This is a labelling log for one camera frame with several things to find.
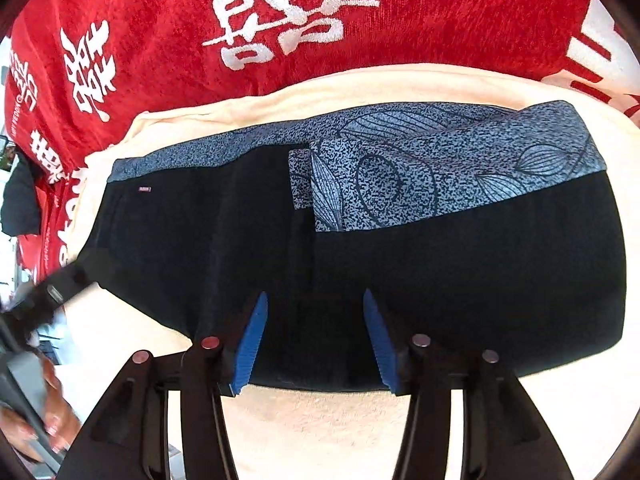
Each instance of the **blue clip jaw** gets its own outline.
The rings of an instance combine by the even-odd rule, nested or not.
[[[376,299],[369,289],[364,293],[362,306],[364,310],[364,321],[367,325],[373,353],[378,363],[380,378],[383,384],[391,390],[391,393],[397,395],[400,389],[398,356],[389,337],[385,320],[382,314],[380,314]]]
[[[251,372],[254,369],[255,358],[267,323],[268,300],[267,294],[261,293],[255,303],[254,312],[249,318],[242,339],[238,344],[234,361],[234,374],[229,387],[231,393],[236,396],[242,388],[249,383]]]

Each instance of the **red cloth with white text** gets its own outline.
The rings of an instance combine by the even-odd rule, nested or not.
[[[5,117],[49,175],[42,272],[65,262],[72,173],[138,113],[414,62],[572,86],[640,123],[640,65],[598,0],[31,0]]]

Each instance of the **hand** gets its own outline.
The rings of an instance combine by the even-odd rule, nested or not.
[[[71,446],[80,431],[80,421],[62,397],[62,384],[56,377],[53,363],[44,356],[40,356],[40,362],[47,387],[44,423],[51,449],[58,452]],[[30,442],[37,440],[36,432],[20,415],[8,408],[1,408],[0,430],[15,449],[33,460],[42,461],[30,446]]]

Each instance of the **gray speckled fabric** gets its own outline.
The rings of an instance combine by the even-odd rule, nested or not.
[[[128,180],[171,168],[215,168],[259,146],[306,144],[315,139],[337,139],[349,127],[357,128],[354,126],[355,121],[375,114],[388,114],[390,117],[399,114],[407,117],[410,124],[404,129],[420,133],[458,128],[511,113],[513,111],[506,108],[456,103],[389,103],[348,108],[309,119],[241,128],[167,146],[146,156],[117,160],[108,182]],[[393,135],[398,128],[402,126],[390,124],[383,129],[383,133]]]
[[[289,152],[289,179],[291,180],[293,207],[296,209],[314,206],[309,157],[309,150],[291,150]]]
[[[318,231],[406,224],[507,200],[606,169],[567,102],[519,112],[482,105],[394,103],[254,126],[119,160],[110,182],[151,171],[220,166],[252,148],[292,150],[294,206]]]

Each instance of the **fingernail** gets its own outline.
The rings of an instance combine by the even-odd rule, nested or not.
[[[22,433],[22,436],[27,439],[27,440],[36,440],[37,439],[37,435],[35,433],[35,431],[29,429],[29,428],[22,428],[20,430],[20,432]]]
[[[58,416],[52,416],[51,420],[47,424],[47,433],[51,436],[55,435],[58,432],[58,426],[60,425],[60,418]]]

